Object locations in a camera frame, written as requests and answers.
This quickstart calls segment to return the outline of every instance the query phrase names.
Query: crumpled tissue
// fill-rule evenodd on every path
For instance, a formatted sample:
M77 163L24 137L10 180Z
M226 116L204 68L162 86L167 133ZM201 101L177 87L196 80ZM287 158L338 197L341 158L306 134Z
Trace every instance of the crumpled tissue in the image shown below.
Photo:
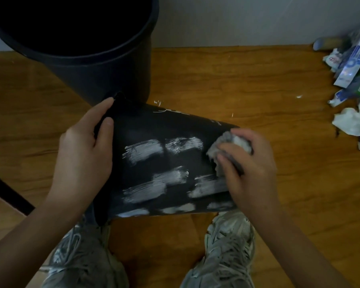
M358 112L353 108L345 108L340 114L335 114L332 124L346 134L360 136L360 103Z

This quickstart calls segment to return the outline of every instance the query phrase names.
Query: left hand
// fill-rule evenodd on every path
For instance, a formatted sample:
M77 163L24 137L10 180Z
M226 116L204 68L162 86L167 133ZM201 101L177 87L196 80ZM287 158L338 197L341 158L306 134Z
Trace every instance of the left hand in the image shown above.
M94 106L60 137L52 187L46 203L80 215L106 183L112 170L114 122L106 117L97 139L94 128L113 101L113 98L108 98Z

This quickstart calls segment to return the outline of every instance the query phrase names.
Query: trash pile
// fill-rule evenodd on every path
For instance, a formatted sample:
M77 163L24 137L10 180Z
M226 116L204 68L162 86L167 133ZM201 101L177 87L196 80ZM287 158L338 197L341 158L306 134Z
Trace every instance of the trash pile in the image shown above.
M335 114L332 124L346 134L358 136L360 149L360 29L343 37L319 38L313 44L313 49L333 49L323 61L335 73L334 85L342 89L335 93L328 104L336 107L348 99L357 99L359 102L359 111L345 108L341 113Z

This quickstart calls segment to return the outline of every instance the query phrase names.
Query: white wall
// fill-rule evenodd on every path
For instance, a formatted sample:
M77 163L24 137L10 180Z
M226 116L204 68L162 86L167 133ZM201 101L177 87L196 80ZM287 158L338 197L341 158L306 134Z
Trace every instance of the white wall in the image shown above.
M160 0L154 47L307 44L360 25L360 0ZM0 50L8 47L0 40Z

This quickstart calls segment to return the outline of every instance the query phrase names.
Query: black trash can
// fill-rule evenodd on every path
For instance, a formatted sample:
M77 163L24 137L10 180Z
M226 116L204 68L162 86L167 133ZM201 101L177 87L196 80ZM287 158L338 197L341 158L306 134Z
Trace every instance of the black trash can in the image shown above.
M89 104L146 102L158 0L0 0L0 38L42 62Z

